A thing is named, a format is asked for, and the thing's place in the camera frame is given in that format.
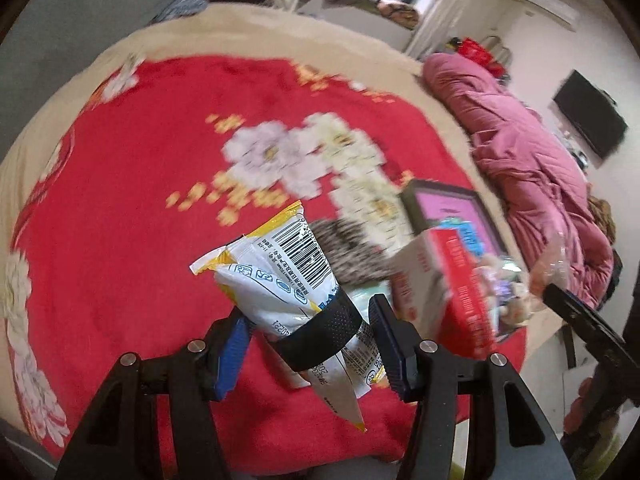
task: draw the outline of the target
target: black strap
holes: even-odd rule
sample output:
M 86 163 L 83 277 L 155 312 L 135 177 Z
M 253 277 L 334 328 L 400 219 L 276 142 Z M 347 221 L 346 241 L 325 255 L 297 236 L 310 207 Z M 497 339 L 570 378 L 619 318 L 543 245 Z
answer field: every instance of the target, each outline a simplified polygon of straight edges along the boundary
M 295 372 L 309 370 L 336 355 L 356 335 L 362 316 L 340 288 L 329 304 L 271 346 Z

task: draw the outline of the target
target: wet wipes package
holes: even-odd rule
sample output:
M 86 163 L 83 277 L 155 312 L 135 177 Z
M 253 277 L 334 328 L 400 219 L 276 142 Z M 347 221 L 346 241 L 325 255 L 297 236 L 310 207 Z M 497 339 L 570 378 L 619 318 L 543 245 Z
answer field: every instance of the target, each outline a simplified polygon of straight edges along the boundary
M 222 291 L 270 340 L 295 332 L 338 291 L 300 202 L 249 235 L 205 254 L 190 268 L 194 274 L 213 272 Z M 366 320 L 340 352 L 302 375 L 334 413 L 364 430 L 356 400 L 384 375 Z

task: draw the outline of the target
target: pink quilt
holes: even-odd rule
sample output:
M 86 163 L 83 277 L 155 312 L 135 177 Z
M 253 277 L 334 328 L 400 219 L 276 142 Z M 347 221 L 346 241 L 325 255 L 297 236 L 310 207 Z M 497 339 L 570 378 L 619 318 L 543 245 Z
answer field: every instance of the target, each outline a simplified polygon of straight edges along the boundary
M 593 221 L 586 181 L 540 116 L 457 54 L 433 54 L 424 79 L 471 134 L 478 168 L 500 192 L 506 216 L 531 268 L 551 237 L 564 234 L 569 290 L 590 307 L 606 291 L 613 254 Z

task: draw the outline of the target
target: beige bed sheet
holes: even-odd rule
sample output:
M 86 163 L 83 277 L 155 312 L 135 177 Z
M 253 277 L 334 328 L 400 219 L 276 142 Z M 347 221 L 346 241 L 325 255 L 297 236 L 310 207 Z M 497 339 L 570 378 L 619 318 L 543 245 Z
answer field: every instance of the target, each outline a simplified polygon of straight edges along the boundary
M 522 261 L 499 200 L 470 158 L 464 131 L 421 85 L 420 63 L 381 41 L 329 23 L 243 4 L 213 4 L 197 16 L 139 30 L 113 45 L 56 92 L 27 124 L 0 166 L 0 269 L 4 269 L 18 212 L 55 145 L 92 92 L 129 54 L 142 54 L 149 60 L 197 54 L 285 57 L 395 93 L 420 108 L 437 129 L 484 199 L 510 254 Z M 559 327 L 558 316 L 551 312 L 534 316 L 529 326 L 527 355 Z M 0 336 L 0 416 L 23 427 L 4 332 Z

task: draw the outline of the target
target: silver bolt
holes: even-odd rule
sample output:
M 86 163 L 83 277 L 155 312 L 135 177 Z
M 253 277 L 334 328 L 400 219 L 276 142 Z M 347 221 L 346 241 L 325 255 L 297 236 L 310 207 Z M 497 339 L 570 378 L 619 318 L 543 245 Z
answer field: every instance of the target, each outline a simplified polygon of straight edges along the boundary
M 507 358 L 502 354 L 491 354 L 491 362 L 496 366 L 504 366 L 507 364 Z
M 202 339 L 194 339 L 187 345 L 187 350 L 193 354 L 197 354 L 198 352 L 202 352 L 206 347 L 207 345 Z
M 120 358 L 120 364 L 122 366 L 131 366 L 133 363 L 136 362 L 136 355 L 135 354 L 124 354 L 121 358 Z
M 425 339 L 420 343 L 420 350 L 427 352 L 427 354 L 433 354 L 438 349 L 438 345 L 435 341 Z

